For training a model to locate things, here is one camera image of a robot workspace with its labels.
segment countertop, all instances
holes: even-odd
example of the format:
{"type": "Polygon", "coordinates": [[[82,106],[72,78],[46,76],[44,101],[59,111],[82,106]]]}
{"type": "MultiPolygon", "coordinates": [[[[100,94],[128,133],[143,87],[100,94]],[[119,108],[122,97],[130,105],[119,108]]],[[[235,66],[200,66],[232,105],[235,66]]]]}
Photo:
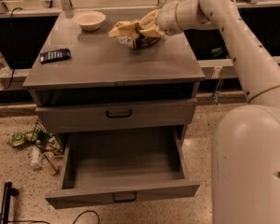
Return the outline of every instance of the countertop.
{"type": "Polygon", "coordinates": [[[78,12],[62,12],[41,52],[68,48],[71,59],[41,64],[37,57],[23,87],[28,90],[87,88],[200,81],[204,74],[183,34],[165,35],[147,49],[121,45],[108,33],[118,21],[141,19],[151,8],[102,9],[106,20],[100,29],[85,32],[72,21],[78,12]]]}

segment gray cabinet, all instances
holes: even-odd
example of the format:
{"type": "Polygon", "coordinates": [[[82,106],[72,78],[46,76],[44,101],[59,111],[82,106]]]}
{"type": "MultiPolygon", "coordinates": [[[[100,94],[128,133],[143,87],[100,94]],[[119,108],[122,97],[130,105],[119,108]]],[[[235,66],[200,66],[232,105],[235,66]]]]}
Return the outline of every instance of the gray cabinet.
{"type": "Polygon", "coordinates": [[[87,33],[61,14],[43,51],[69,48],[68,61],[37,59],[23,84],[47,131],[64,147],[55,208],[191,197],[181,146],[204,75],[184,35],[148,49],[124,47],[108,31],[151,9],[104,10],[87,33]]]}

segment speckled floor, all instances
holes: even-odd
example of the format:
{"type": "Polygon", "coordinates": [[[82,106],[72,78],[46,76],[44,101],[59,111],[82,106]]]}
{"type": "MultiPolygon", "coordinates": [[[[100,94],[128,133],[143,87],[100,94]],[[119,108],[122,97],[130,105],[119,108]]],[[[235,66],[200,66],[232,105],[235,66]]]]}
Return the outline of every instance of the speckled floor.
{"type": "MultiPolygon", "coordinates": [[[[200,180],[201,186],[193,198],[121,203],[105,206],[55,210],[44,199],[55,190],[58,176],[30,167],[31,149],[12,148],[7,140],[14,132],[31,131],[37,120],[35,105],[0,105],[0,208],[3,186],[7,181],[19,191],[12,198],[10,220],[45,220],[51,224],[71,224],[81,212],[94,210],[101,223],[174,223],[211,224],[211,147],[219,120],[231,109],[244,105],[241,94],[222,94],[220,105],[207,96],[199,98],[193,122],[189,126],[183,151],[189,176],[200,180]]],[[[97,223],[95,214],[82,216],[76,224],[97,223]]]]}

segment white bowl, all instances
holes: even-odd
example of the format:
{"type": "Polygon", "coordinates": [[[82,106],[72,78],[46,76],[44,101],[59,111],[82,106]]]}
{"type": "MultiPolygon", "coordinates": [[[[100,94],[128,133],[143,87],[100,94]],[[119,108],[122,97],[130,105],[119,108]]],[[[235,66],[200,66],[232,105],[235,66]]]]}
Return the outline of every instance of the white bowl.
{"type": "Polygon", "coordinates": [[[100,28],[105,20],[105,15],[98,11],[86,11],[74,16],[73,22],[79,24],[85,31],[94,31],[100,28]]]}

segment black panel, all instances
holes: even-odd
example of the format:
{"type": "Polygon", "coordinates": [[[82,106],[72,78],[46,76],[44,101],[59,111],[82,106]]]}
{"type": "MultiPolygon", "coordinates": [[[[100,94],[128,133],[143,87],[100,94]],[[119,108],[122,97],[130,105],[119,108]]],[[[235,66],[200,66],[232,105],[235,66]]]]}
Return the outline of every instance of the black panel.
{"type": "Polygon", "coordinates": [[[172,83],[142,86],[100,87],[36,91],[39,97],[49,97],[42,106],[89,105],[140,101],[189,99],[194,83],[172,83]]]}
{"type": "MultiPolygon", "coordinates": [[[[271,55],[280,56],[280,7],[241,8],[239,11],[271,55]]],[[[218,30],[187,30],[185,35],[198,60],[224,59],[228,56],[218,30]]]]}
{"type": "Polygon", "coordinates": [[[32,102],[33,99],[28,91],[0,91],[0,104],[32,102]]]}
{"type": "Polygon", "coordinates": [[[31,68],[57,17],[0,19],[0,51],[11,68],[31,68]]]}

